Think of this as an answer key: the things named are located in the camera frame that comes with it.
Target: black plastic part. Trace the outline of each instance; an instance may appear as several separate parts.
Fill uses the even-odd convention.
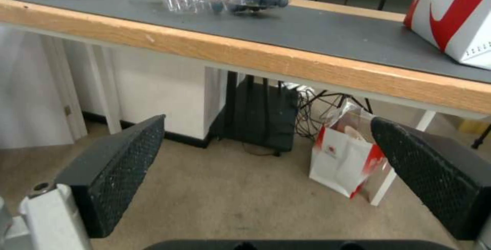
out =
[[[157,243],[146,250],[450,250],[450,248],[426,241],[411,240],[298,240],[298,241],[236,241],[189,240]]]
[[[229,79],[228,84],[234,84],[236,74],[229,73],[232,81]],[[291,151],[298,93],[283,88],[279,94],[278,88],[267,86],[269,124],[266,126],[265,87],[251,80],[253,81],[253,77],[248,77],[237,88],[227,88],[226,107],[216,117],[210,133],[221,138],[267,147],[278,153]]]
[[[69,185],[90,238],[108,236],[154,161],[165,116],[155,116],[100,138],[56,177]]]
[[[489,135],[490,132],[491,132],[491,124],[488,126],[488,128],[486,128],[486,130],[484,130],[482,135],[474,141],[474,143],[472,144],[472,148],[478,149],[479,146],[482,145],[484,139],[486,139],[486,137]]]
[[[450,138],[379,117],[371,127],[398,176],[448,231],[476,239],[491,210],[491,164]]]

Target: carpeted floor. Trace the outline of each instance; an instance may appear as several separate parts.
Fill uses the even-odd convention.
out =
[[[87,126],[88,137],[75,145],[0,150],[0,195],[12,212],[34,184],[53,179],[107,133],[106,126]],[[292,152],[259,157],[231,140],[207,149],[165,140],[114,232],[93,246],[140,250],[170,239],[417,239],[461,246],[400,179],[379,207],[310,180],[311,147],[298,137]]]

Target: table leg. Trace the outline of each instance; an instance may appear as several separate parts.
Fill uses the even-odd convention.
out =
[[[421,120],[419,121],[418,125],[416,126],[416,129],[420,130],[420,131],[425,131],[428,128],[428,126],[430,125],[431,120],[433,120],[435,115],[436,115],[435,111],[427,110],[425,112],[425,114],[423,115],[423,117],[421,117]],[[396,174],[394,168],[391,168],[388,175],[386,176],[386,179],[384,180],[382,185],[379,187],[379,190],[377,191],[375,196],[370,201],[370,204],[372,204],[373,206],[379,205],[380,201],[382,200],[382,198],[384,197],[384,195],[388,191],[392,182],[394,182],[394,180],[396,179],[396,176],[397,176],[397,174]]]
[[[110,50],[94,44],[85,45],[109,133],[118,133],[121,131],[121,113]]]

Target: black baseboard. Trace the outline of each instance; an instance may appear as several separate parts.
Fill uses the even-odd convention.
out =
[[[91,112],[84,112],[84,111],[82,111],[82,115],[84,116],[84,119],[87,121],[107,124],[105,117],[102,115],[94,114]],[[121,128],[122,129],[126,129],[130,126],[135,125],[132,122],[127,122],[127,121],[123,121],[123,120],[120,122],[121,122]],[[166,138],[167,140],[184,143],[186,145],[191,145],[191,146],[200,147],[200,148],[207,148],[208,145],[210,144],[210,140],[211,140],[212,136],[210,135],[210,133],[208,133],[207,136],[203,140],[201,140],[198,138],[193,138],[193,137],[189,137],[186,135],[181,135],[181,134],[165,131],[164,138]]]

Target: wooden table edge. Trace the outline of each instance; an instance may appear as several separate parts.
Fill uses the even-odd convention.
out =
[[[294,1],[293,5],[301,5],[302,2]],[[319,4],[317,6],[321,9],[334,7],[337,12],[343,11],[343,6]],[[355,9],[355,11],[362,15],[365,10]],[[398,14],[383,13],[383,15],[397,18]],[[0,21],[299,77],[433,105],[491,114],[489,101],[491,84],[481,82],[16,0],[0,0]]]

